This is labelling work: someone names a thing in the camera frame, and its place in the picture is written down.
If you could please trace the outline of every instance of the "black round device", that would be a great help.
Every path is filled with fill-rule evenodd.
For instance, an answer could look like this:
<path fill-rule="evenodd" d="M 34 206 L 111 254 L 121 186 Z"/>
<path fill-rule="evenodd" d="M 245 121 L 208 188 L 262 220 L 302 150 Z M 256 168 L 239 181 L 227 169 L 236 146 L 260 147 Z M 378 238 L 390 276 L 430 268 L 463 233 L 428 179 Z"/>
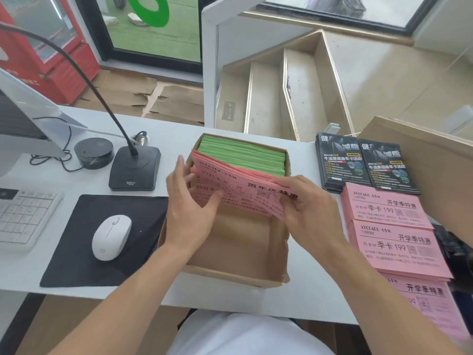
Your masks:
<path fill-rule="evenodd" d="M 113 161 L 114 145 L 105 138 L 87 138 L 74 146 L 74 152 L 82 167 L 100 169 Z"/>

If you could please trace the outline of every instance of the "black mouse pad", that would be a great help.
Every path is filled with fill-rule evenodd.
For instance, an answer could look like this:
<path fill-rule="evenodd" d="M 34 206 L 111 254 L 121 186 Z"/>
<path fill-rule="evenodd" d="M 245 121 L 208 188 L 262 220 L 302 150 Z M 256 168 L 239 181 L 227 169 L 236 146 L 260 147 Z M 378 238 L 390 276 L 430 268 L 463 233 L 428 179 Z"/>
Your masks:
<path fill-rule="evenodd" d="M 43 274 L 40 286 L 118 286 L 136 272 L 157 247 L 168 209 L 167 197 L 81 195 Z M 123 250 L 104 262 L 92 253 L 92 238 L 102 222 L 126 215 L 132 228 Z"/>

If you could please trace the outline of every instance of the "computer mouse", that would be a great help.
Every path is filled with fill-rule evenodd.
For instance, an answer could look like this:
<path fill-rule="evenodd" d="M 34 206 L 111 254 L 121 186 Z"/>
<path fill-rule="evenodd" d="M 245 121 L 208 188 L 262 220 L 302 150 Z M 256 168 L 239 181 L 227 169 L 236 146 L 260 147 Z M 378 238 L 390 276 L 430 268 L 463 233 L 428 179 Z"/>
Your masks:
<path fill-rule="evenodd" d="M 92 239 L 92 252 L 98 260 L 115 259 L 128 239 L 132 220 L 126 215 L 113 215 L 103 221 Z"/>

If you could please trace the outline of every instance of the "microphone base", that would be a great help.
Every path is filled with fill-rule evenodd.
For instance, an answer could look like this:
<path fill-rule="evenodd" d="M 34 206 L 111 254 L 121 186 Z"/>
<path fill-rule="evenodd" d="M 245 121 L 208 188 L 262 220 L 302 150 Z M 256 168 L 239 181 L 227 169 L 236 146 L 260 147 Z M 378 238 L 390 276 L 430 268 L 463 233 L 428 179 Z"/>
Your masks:
<path fill-rule="evenodd" d="M 161 152 L 156 147 L 136 146 L 133 157 L 128 147 L 121 147 L 115 155 L 108 186 L 116 192 L 152 191 L 156 186 Z"/>

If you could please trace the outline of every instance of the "stack of pink flyers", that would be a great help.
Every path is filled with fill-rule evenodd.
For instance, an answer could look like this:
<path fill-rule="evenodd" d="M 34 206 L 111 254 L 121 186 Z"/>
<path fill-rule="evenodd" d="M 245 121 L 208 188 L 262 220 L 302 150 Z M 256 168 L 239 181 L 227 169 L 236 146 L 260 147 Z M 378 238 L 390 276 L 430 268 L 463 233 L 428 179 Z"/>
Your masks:
<path fill-rule="evenodd" d="M 390 274 L 382 276 L 445 334 L 458 339 L 470 337 L 447 284 Z"/>
<path fill-rule="evenodd" d="M 347 183 L 341 198 L 350 243 L 378 271 L 443 282 L 452 278 L 415 195 Z"/>
<path fill-rule="evenodd" d="M 200 205 L 206 204 L 210 196 L 221 189 L 224 191 L 222 202 L 225 204 L 283 219 L 284 210 L 278 194 L 283 193 L 297 200 L 298 196 L 289 188 L 270 181 L 275 176 L 234 167 L 197 150 L 192 151 L 191 157 L 194 160 L 191 172 L 197 174 L 195 183 L 192 184 L 196 191 L 192 196 Z"/>

